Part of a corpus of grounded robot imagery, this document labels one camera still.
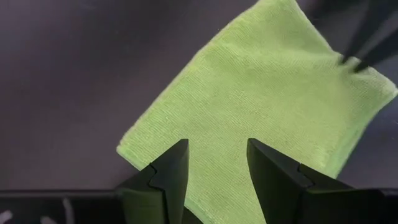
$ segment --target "dark surface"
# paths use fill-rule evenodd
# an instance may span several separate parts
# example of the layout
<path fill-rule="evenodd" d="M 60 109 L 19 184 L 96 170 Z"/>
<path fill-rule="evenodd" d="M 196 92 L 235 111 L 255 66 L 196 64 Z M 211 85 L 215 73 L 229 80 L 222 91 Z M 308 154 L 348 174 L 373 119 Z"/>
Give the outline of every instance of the dark surface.
<path fill-rule="evenodd" d="M 115 152 L 123 134 L 254 2 L 0 0 L 0 189 L 107 189 L 128 178 L 135 170 Z M 305 10 L 313 2 L 300 0 Z M 355 6 L 317 27 L 342 51 L 364 10 Z M 396 83 L 397 62 L 377 67 Z M 398 187 L 397 111 L 398 99 L 379 113 L 341 180 Z"/>

